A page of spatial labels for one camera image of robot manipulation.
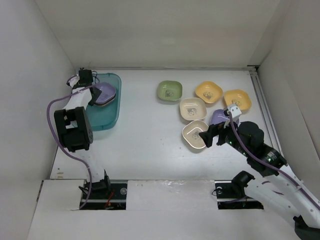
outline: green bowl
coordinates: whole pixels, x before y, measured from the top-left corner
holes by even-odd
[[[157,94],[163,101],[177,101],[182,97],[182,85],[178,81],[162,81],[159,83]]]

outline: white tabletop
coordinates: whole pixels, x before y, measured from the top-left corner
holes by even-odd
[[[255,176],[246,158],[229,145],[196,150],[182,137],[188,121],[180,115],[178,102],[163,102],[157,97],[161,81],[179,81],[183,98],[195,97],[195,88],[203,81],[212,81],[223,91],[242,89],[248,93],[252,107],[240,121],[252,121],[265,132],[264,141],[270,137],[255,89],[248,71],[235,70],[104,70],[122,80],[120,114],[116,125],[94,133],[91,145],[96,158],[114,180],[187,180],[232,179],[245,170]],[[207,105],[204,121],[209,124],[216,109],[226,105],[223,97]],[[85,167],[57,151],[51,179],[86,178]]]
[[[269,209],[217,210],[211,182],[129,181],[127,210],[75,210],[83,180],[45,180],[28,240],[298,240]]]

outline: red wire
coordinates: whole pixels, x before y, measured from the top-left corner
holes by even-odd
[[[105,208],[105,209],[108,207],[109,202],[110,202],[110,199],[114,196],[114,194],[115,194],[115,190],[112,190],[112,192],[111,192],[111,194],[110,194],[110,196],[109,196],[109,198],[108,198],[108,201],[107,201],[107,202],[105,203],[105,205],[104,205],[104,208]]]

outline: square bowl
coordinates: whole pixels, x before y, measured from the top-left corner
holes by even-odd
[[[226,91],[224,101],[227,106],[236,104],[242,111],[250,109],[252,105],[248,93],[240,89]]]
[[[206,144],[199,136],[199,133],[208,130],[208,125],[201,120],[194,120],[185,126],[182,130],[183,138],[195,149],[203,149]]]
[[[207,104],[215,103],[224,91],[212,81],[204,81],[195,89],[195,94]]]
[[[207,115],[205,102],[200,98],[185,98],[180,102],[181,116],[188,121],[201,120]]]
[[[182,97],[182,85],[178,81],[162,81],[156,92],[161,100],[174,102]]]

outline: white panel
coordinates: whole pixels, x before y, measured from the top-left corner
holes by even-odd
[[[183,139],[182,129],[189,123],[181,117],[179,102],[163,102],[157,97],[161,81],[175,80],[183,86],[182,99],[195,96],[196,87],[213,81],[223,91],[242,89],[252,101],[240,121],[252,121],[271,141],[263,120],[248,71],[225,70],[109,70],[122,79],[121,104],[116,125],[94,133],[97,160],[111,179],[126,180],[229,180],[245,170],[261,177],[246,162],[246,157],[231,146],[194,149]],[[209,124],[217,109],[225,108],[223,98],[207,105],[204,121]],[[87,169],[82,163],[58,150],[51,178],[83,179]]]
[[[269,210],[72,211],[79,207],[81,183],[44,182],[28,240],[299,239],[285,220]]]
[[[25,240],[56,148],[46,108],[73,68],[33,0],[1,0],[0,29],[0,238]]]
[[[278,29],[279,24],[282,23],[291,2],[292,0],[280,0],[272,18],[270,19],[269,24],[264,30],[259,44],[255,48],[248,65],[260,65],[271,51],[276,30]]]
[[[259,75],[282,150],[319,198],[320,1],[292,1]]]
[[[181,211],[217,210],[213,180],[128,181],[126,210]]]
[[[36,2],[76,67],[244,67],[280,0]]]

